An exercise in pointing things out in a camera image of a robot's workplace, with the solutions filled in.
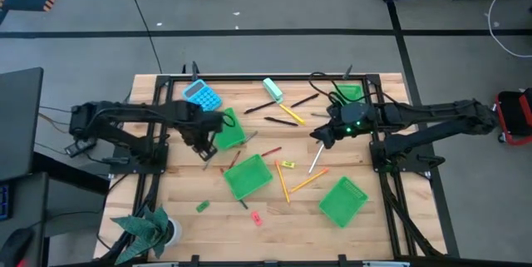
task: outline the gray floor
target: gray floor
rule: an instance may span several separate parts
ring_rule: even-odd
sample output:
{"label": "gray floor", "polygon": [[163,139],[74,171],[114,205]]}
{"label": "gray floor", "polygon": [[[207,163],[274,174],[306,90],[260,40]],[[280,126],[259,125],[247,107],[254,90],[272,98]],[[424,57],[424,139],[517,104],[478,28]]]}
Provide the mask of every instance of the gray floor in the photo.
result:
{"label": "gray floor", "polygon": [[[271,28],[392,29],[381,0],[138,0],[150,30]],[[486,0],[402,0],[396,3],[404,29],[486,29]],[[498,28],[530,28],[531,0],[502,0],[494,11]],[[57,0],[49,13],[10,12],[0,32],[143,31],[133,0]],[[530,37],[502,37],[532,53]],[[202,72],[403,72],[394,37],[157,37],[164,72],[180,72],[196,60]],[[490,37],[406,37],[421,99],[425,103],[475,97],[491,103],[501,90],[532,86],[530,61],[501,50]],[[44,67],[42,104],[68,108],[84,101],[122,101],[138,73],[157,73],[150,41],[139,38],[42,38],[0,40],[0,72]],[[68,116],[47,111],[52,118]],[[532,161],[530,147],[508,147],[490,136],[456,136],[435,144],[447,159],[441,176],[462,257],[532,262]],[[61,149],[71,138],[39,122],[37,141]],[[105,174],[36,146],[82,169]],[[94,157],[108,156],[100,143]],[[103,199],[54,183],[51,213],[98,211]],[[52,265],[91,258],[99,214],[51,221]],[[83,224],[84,229],[76,226]]]}

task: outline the wooden table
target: wooden table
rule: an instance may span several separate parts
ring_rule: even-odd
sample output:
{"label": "wooden table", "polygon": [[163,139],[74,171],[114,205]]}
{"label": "wooden table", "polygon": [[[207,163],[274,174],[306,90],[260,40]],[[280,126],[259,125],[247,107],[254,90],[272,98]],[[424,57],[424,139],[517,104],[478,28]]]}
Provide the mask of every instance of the wooden table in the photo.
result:
{"label": "wooden table", "polygon": [[[380,76],[385,93],[398,101],[408,102],[401,74]],[[156,75],[135,77],[132,103],[151,103],[155,78]],[[283,91],[287,106],[315,93],[306,81],[276,83]],[[315,83],[325,91],[333,89],[331,82]],[[180,82],[174,87],[174,100],[182,98],[181,92],[188,84]],[[162,260],[190,261],[191,255],[199,255],[202,261],[337,260],[339,254],[347,255],[348,260],[392,259],[381,188],[368,149],[369,135],[347,138],[338,141],[332,149],[324,150],[313,173],[324,167],[329,167],[330,171],[291,194],[292,202],[288,205],[273,162],[296,162],[294,170],[283,169],[288,188],[307,178],[319,146],[308,134],[328,122],[327,118],[310,113],[325,113],[329,100],[320,96],[294,108],[307,125],[291,127],[264,120],[265,116],[271,116],[291,121],[292,118],[278,106],[243,115],[246,109],[271,101],[261,81],[209,81],[209,85],[222,97],[223,108],[234,108],[247,133],[259,131],[259,134],[244,146],[219,152],[202,171],[204,162],[184,144],[178,131],[170,130],[169,163],[161,177],[157,205],[163,205],[168,214],[181,223],[183,235],[178,245],[165,250]],[[143,136],[147,127],[131,123],[124,129]],[[227,167],[237,151],[242,151],[238,164],[253,154],[262,154],[277,146],[283,149],[264,157],[273,173],[273,181],[245,198],[249,207],[245,210],[235,201],[219,168]],[[369,196],[369,201],[345,229],[338,228],[318,208],[318,202],[342,176],[348,176]],[[412,173],[402,173],[401,176],[412,220],[432,245],[445,253],[429,181]],[[107,244],[116,241],[122,232],[110,218],[131,213],[136,183],[137,176],[129,175],[107,197],[100,229],[100,236]],[[210,207],[197,213],[196,206],[204,200],[210,201]],[[263,219],[260,227],[250,218],[254,210]],[[402,226],[397,229],[401,250],[406,253]],[[95,257],[105,252],[103,245],[98,243]]]}

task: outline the pink eraser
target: pink eraser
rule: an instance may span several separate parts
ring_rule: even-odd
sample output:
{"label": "pink eraser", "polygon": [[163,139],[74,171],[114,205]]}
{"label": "pink eraser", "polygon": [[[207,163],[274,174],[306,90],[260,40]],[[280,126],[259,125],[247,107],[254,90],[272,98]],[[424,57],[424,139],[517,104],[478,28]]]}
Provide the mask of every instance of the pink eraser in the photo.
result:
{"label": "pink eraser", "polygon": [[263,220],[260,219],[259,213],[257,213],[257,211],[251,212],[251,219],[255,221],[255,224],[257,226],[260,226],[261,224],[263,224]]}

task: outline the green basket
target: green basket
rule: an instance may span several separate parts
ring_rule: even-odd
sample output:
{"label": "green basket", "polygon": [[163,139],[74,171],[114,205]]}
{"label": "green basket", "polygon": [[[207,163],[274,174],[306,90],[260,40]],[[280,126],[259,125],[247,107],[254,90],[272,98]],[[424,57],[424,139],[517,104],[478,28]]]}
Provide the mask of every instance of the green basket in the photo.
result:
{"label": "green basket", "polygon": [[224,172],[224,178],[233,191],[234,198],[242,200],[258,188],[268,184],[273,175],[260,155],[253,155]]}
{"label": "green basket", "polygon": [[338,84],[337,91],[341,91],[344,96],[346,96],[350,100],[356,100],[362,97],[362,88],[360,85],[354,85],[354,84]]}
{"label": "green basket", "polygon": [[344,228],[366,201],[367,195],[344,176],[325,195],[319,203],[319,208],[330,220]]}
{"label": "green basket", "polygon": [[[227,126],[225,123],[222,126],[222,132],[216,134],[214,143],[220,150],[227,150],[233,146],[237,146],[246,140],[244,129],[240,125],[239,119],[234,114],[233,108],[225,109],[225,114],[233,117],[234,126]],[[227,116],[224,119],[231,124],[232,121]]]}

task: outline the orange pencil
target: orange pencil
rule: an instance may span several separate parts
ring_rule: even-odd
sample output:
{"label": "orange pencil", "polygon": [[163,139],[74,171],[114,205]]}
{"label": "orange pencil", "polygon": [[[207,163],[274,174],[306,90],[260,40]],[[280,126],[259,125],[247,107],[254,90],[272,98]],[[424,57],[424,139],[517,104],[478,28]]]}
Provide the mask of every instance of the orange pencil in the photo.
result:
{"label": "orange pencil", "polygon": [[301,187],[305,186],[306,184],[310,183],[311,181],[316,180],[316,178],[318,178],[322,174],[326,173],[327,171],[329,171],[329,169],[328,168],[324,168],[322,171],[318,172],[315,176],[309,178],[308,180],[304,181],[303,183],[301,183],[301,184],[295,186],[294,188],[292,188],[290,193],[293,193],[293,192],[299,190]]}
{"label": "orange pencil", "polygon": [[281,172],[281,169],[279,168],[279,163],[277,162],[277,160],[275,161],[275,165],[277,166],[277,171],[279,172],[279,178],[281,178],[281,184],[283,185],[283,192],[284,192],[284,196],[286,196],[286,202],[290,203],[290,197],[288,196],[286,185],[284,184],[283,172]]}

